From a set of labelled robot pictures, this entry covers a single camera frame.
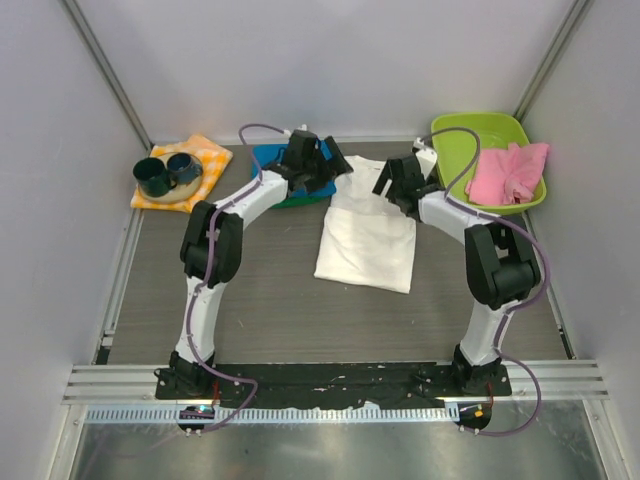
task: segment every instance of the yellow checkered cloth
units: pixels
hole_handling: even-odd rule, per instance
[[[158,157],[165,153],[186,152],[195,155],[202,163],[202,185],[187,200],[177,203],[162,204],[154,203],[142,195],[136,187],[136,191],[131,199],[132,208],[155,208],[158,210],[174,210],[176,212],[191,213],[193,207],[200,200],[207,198],[214,185],[218,182],[220,175],[227,168],[233,154],[226,148],[222,148],[217,143],[212,142],[203,135],[191,135],[189,140],[181,143],[172,143],[170,145],[155,146],[151,150],[152,157]]]

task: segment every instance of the pink cloth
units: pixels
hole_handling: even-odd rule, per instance
[[[533,191],[542,178],[544,162],[549,153],[546,143],[509,149],[486,148],[480,152],[473,180],[465,192],[478,205],[512,205],[533,199]]]

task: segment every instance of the gray wall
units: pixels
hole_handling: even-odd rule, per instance
[[[581,356],[598,360],[636,448],[639,24],[639,2],[595,2],[525,122],[532,139],[552,145],[549,196],[532,217],[570,338]]]
[[[143,154],[58,2],[0,7],[0,476],[43,478]]]
[[[444,112],[512,112],[571,3],[80,1],[156,141],[237,141],[251,121],[407,136]]]

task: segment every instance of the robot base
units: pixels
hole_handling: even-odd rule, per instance
[[[213,364],[213,356],[207,365]],[[155,371],[158,378],[156,398],[158,400],[183,400],[189,398],[211,398],[216,378],[197,363],[180,358],[175,350],[171,352],[169,368]]]
[[[463,390],[458,368],[435,362],[217,364],[216,369],[258,381],[260,388],[252,408],[341,410],[362,407],[365,402],[382,409],[430,408],[443,406],[446,397],[487,397],[489,393],[486,383],[477,392]],[[496,375],[492,395],[511,395],[506,367],[499,365]],[[223,382],[221,406],[238,407],[250,389],[250,385]]]
[[[502,360],[496,358],[493,362],[486,365],[471,365],[465,358],[460,344],[456,345],[453,353],[453,376],[455,382],[465,395],[469,396],[486,396],[492,393],[494,396],[502,396],[496,394],[501,391],[503,384],[509,384],[507,368],[501,365]]]

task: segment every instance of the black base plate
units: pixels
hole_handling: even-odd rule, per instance
[[[478,396],[464,392],[450,365],[433,363],[218,364],[227,375],[254,378],[259,383],[253,408],[344,409],[365,401],[383,409],[441,407],[437,397]],[[494,396],[511,395],[507,370],[498,367]],[[238,407],[251,385],[222,381],[221,406]]]

